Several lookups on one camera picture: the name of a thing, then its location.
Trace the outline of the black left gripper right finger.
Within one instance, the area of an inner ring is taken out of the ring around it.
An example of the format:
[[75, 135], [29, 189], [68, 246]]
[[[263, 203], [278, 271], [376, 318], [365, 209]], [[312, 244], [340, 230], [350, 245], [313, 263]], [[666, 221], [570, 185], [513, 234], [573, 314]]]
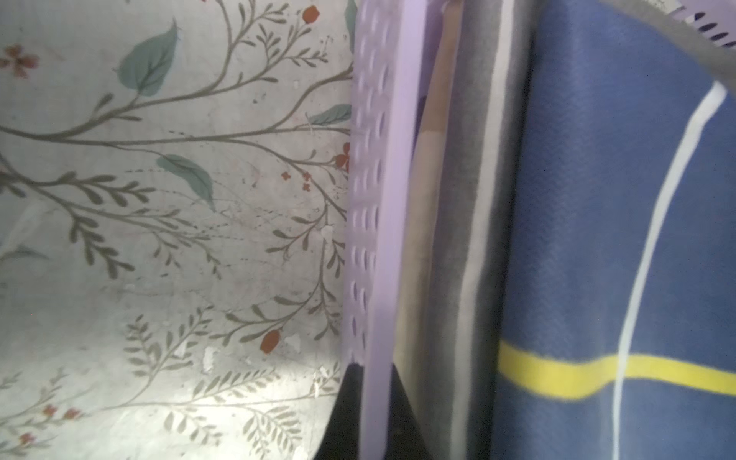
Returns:
[[386, 460], [431, 460], [395, 365], [392, 366]]

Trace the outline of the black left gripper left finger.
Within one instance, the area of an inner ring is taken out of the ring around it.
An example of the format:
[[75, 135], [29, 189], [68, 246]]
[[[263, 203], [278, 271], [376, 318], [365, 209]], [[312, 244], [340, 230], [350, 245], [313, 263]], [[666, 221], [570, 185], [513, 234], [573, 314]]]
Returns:
[[363, 367], [345, 370], [327, 427], [314, 460], [357, 460]]

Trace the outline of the beige and grey pillowcase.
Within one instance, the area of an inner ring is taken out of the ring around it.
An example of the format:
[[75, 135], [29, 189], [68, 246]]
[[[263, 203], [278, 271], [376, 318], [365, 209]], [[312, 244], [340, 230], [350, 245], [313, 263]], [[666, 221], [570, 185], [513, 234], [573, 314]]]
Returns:
[[443, 5], [442, 34], [410, 165], [394, 363], [416, 421], [421, 420], [423, 412], [425, 319], [463, 10], [462, 1], [447, 1]]

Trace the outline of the navy striped pillowcase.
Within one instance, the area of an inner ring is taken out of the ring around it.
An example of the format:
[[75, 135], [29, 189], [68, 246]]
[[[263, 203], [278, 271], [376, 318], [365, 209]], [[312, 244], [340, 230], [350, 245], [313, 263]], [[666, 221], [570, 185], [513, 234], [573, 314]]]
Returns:
[[494, 459], [735, 455], [735, 99], [655, 29], [537, 29]]

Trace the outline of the purple plastic basket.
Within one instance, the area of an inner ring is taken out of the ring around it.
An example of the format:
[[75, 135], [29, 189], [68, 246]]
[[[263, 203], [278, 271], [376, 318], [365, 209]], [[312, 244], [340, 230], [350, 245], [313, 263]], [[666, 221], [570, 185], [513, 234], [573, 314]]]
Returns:
[[[386, 459], [410, 165], [445, 2], [365, 1], [346, 15], [355, 69], [341, 331], [346, 368], [363, 367], [358, 459]], [[642, 2], [735, 55], [733, 2]]]

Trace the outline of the plain grey pillowcase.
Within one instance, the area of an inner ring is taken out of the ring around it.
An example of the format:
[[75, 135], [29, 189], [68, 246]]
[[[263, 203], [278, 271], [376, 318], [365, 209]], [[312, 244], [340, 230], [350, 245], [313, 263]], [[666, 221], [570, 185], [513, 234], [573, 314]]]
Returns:
[[[492, 458], [498, 354], [534, 43], [550, 1], [471, 1], [462, 18], [425, 319], [423, 429], [438, 459]], [[735, 55], [642, 1], [655, 29], [735, 99]]]

